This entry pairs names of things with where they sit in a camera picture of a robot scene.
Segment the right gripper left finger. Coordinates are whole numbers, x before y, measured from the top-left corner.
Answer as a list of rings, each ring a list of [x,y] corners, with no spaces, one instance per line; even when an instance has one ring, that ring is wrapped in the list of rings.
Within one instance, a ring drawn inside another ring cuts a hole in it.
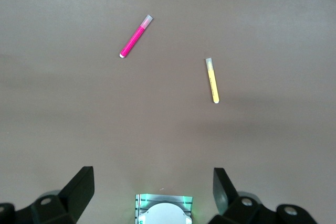
[[[33,223],[77,223],[95,193],[94,184],[93,167],[83,167],[58,194],[31,205]]]

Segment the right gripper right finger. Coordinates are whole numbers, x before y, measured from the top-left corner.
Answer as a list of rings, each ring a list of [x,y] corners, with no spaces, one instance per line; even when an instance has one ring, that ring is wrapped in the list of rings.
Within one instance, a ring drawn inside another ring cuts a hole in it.
[[[256,195],[238,192],[223,168],[214,168],[213,196],[218,214],[209,223],[277,223],[276,213]]]

